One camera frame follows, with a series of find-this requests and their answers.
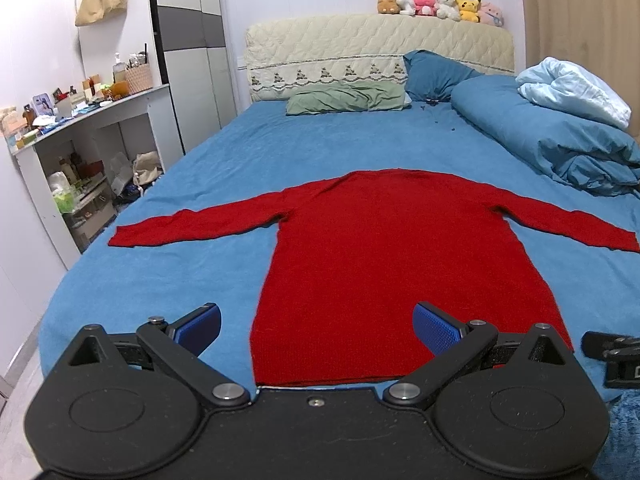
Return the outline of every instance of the gray stripe panel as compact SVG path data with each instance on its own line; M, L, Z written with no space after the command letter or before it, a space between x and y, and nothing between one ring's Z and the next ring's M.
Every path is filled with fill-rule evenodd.
M204 26L204 39L207 42L207 48L225 46L225 30L222 28L222 16L203 12L202 25Z
M222 16L181 7L158 6L158 19L165 52L225 46Z

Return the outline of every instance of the quilted headboard cover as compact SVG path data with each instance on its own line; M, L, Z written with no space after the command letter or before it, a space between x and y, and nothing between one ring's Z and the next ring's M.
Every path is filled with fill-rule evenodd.
M423 48L487 74L514 72L513 38L482 23L389 14L293 18L252 25L244 61L253 101L287 99L308 84L404 83L402 56Z

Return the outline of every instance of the brown bottle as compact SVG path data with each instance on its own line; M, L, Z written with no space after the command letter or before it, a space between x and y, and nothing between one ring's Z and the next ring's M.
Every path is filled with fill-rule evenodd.
M33 128L33 120L36 118L36 112L33 111L31 105L24 105L24 113L22 116L27 119L27 126L31 130Z

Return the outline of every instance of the sweater sleeve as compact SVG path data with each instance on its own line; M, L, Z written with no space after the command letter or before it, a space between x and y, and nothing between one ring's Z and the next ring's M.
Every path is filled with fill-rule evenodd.
M318 180L248 200L209 207L183 209L171 216L149 218L138 224L116 227L110 246L160 246L185 240L211 240L249 231L287 214L335 185L340 178Z
M477 184L482 203L497 214L514 217L526 227L563 235L592 247L640 252L636 234L582 211L566 211L488 184Z

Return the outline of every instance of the blue gripper pad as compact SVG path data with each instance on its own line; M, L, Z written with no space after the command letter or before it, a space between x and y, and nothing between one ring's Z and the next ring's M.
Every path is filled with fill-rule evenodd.
M447 351L462 339L459 327L437 316L421 304L417 304L414 308L414 333L434 355Z
M174 341L195 356L205 351L220 334L222 314L217 305L175 330Z

